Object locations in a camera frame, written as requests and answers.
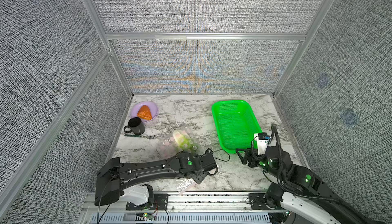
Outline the green chinese cabbage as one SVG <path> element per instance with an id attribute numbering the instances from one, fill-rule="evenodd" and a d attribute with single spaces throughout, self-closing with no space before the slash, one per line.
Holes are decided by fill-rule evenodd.
<path id="1" fill-rule="evenodd" d="M 185 130 L 174 130 L 172 137 L 179 150 L 195 153 L 198 150 L 197 144 L 192 140 Z"/>

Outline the clear zip-top bag pink dots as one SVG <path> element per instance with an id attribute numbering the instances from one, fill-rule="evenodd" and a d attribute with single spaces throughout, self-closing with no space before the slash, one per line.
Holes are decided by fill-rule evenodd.
<path id="1" fill-rule="evenodd" d="M 189 161 L 192 157 L 194 157 L 197 154 L 202 153 L 201 146 L 196 138 L 196 135 L 192 132 L 192 130 L 190 128 L 182 127 L 182 128 L 176 129 L 176 130 L 185 130 L 190 135 L 192 140 L 197 144 L 198 150 L 195 153 L 191 153 L 191 152 L 184 151 L 184 150 L 179 150 L 176 146 L 176 143 L 174 142 L 173 137 L 172 137 L 172 132 L 168 136 L 167 139 L 165 139 L 162 143 L 160 143 L 160 146 L 158 147 L 158 149 L 160 150 L 160 152 L 164 156 L 164 158 L 169 158 L 169 157 L 176 155 L 177 157 L 181 158 L 181 160 L 180 160 L 181 162 L 184 162 L 185 164 L 189 165 Z"/>

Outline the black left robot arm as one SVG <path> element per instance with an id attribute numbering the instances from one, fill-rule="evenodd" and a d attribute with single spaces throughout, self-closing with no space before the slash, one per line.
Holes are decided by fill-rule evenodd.
<path id="1" fill-rule="evenodd" d="M 119 157 L 112 158 L 97 172 L 94 204 L 113 204 L 126 194 L 126 189 L 142 183 L 186 178 L 201 184 L 217 172 L 211 149 L 202 155 L 181 151 L 170 158 L 145 163 L 121 163 Z"/>

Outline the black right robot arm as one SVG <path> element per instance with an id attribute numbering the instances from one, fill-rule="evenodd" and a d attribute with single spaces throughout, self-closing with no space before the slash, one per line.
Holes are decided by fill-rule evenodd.
<path id="1" fill-rule="evenodd" d="M 262 204 L 270 209 L 285 209 L 310 223 L 373 224 L 339 197 L 323 180 L 305 166 L 294 164 L 283 150 L 277 126 L 272 133 L 258 133 L 247 149 L 236 149 L 243 165 L 260 168 L 264 175 L 276 178 L 262 197 L 251 195 L 253 208 Z"/>

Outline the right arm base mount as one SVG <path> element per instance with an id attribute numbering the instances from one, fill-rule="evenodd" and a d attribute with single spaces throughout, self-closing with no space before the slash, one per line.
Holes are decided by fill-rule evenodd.
<path id="1" fill-rule="evenodd" d="M 281 206 L 283 194 L 284 190 L 278 184 L 271 183 L 265 193 L 249 193 L 246 203 L 251 206 L 252 210 L 277 211 L 281 213 L 279 217 L 286 217 L 290 212 Z"/>

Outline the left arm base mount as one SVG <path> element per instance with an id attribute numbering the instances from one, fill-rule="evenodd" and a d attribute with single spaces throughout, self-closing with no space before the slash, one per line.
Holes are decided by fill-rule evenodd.
<path id="1" fill-rule="evenodd" d="M 126 210 L 167 210 L 167 193 L 155 193 L 151 185 L 135 185 L 124 190 L 121 197 L 126 201 Z"/>

